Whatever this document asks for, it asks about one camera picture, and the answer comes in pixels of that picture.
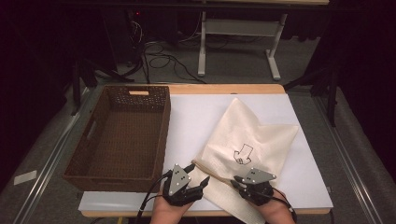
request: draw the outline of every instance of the basket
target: basket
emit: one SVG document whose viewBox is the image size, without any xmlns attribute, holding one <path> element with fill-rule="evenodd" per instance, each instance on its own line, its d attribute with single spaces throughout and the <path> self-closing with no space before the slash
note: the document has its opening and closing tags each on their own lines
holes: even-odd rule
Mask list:
<svg viewBox="0 0 396 224">
<path fill-rule="evenodd" d="M 104 86 L 64 179 L 85 191 L 147 192 L 163 172 L 170 110 L 168 87 Z"/>
</svg>

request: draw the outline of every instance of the cloth bag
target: cloth bag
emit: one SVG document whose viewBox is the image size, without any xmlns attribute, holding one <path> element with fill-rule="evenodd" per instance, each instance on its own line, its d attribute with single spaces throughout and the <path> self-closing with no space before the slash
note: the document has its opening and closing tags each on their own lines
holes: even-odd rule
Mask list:
<svg viewBox="0 0 396 224">
<path fill-rule="evenodd" d="M 298 126 L 260 125 L 239 99 L 228 106 L 205 147 L 193 159 L 191 186 L 210 175 L 204 197 L 245 223 L 264 223 L 262 216 L 235 190 L 230 180 L 254 167 L 279 176 Z M 276 179 L 271 185 L 276 187 Z"/>
</svg>

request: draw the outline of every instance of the human hand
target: human hand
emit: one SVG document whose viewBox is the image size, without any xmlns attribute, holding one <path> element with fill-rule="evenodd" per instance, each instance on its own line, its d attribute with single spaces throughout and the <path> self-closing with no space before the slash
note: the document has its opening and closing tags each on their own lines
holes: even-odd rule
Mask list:
<svg viewBox="0 0 396 224">
<path fill-rule="evenodd" d="M 181 207 L 173 206 L 160 196 L 163 195 L 162 189 L 158 195 L 159 197 L 156 197 L 154 201 L 150 224 L 177 224 L 193 204 L 188 203 Z"/>
<path fill-rule="evenodd" d="M 274 190 L 273 197 L 286 201 L 286 196 L 283 192 Z M 255 209 L 257 209 L 266 222 L 270 224 L 295 224 L 289 208 L 276 200 L 270 200 L 261 206 L 249 202 Z"/>
</svg>

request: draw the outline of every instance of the person's right hand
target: person's right hand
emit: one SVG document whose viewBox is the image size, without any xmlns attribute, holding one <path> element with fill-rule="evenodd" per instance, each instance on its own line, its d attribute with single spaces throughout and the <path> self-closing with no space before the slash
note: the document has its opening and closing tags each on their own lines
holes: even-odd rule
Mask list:
<svg viewBox="0 0 396 224">
<path fill-rule="evenodd" d="M 274 190 L 273 197 L 286 201 L 286 196 L 283 192 Z M 257 206 L 254 203 L 250 203 L 255 209 L 257 209 L 266 222 L 270 224 L 295 224 L 289 208 L 276 200 L 270 200 L 261 206 Z"/>
</svg>

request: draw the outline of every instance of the wooden desk edge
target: wooden desk edge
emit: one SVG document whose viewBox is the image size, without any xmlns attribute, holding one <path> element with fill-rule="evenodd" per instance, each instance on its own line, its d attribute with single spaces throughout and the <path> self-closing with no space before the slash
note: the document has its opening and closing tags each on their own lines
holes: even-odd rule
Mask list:
<svg viewBox="0 0 396 224">
<path fill-rule="evenodd" d="M 282 94 L 279 84 L 153 84 L 168 86 L 171 94 Z"/>
<path fill-rule="evenodd" d="M 300 208 L 295 209 L 298 215 L 325 215 L 330 208 Z M 104 211 L 81 211 L 84 217 L 136 217 L 137 212 L 104 212 Z M 187 211 L 184 217 L 231 217 L 226 211 Z M 151 212 L 143 212 L 142 217 L 151 217 Z"/>
</svg>

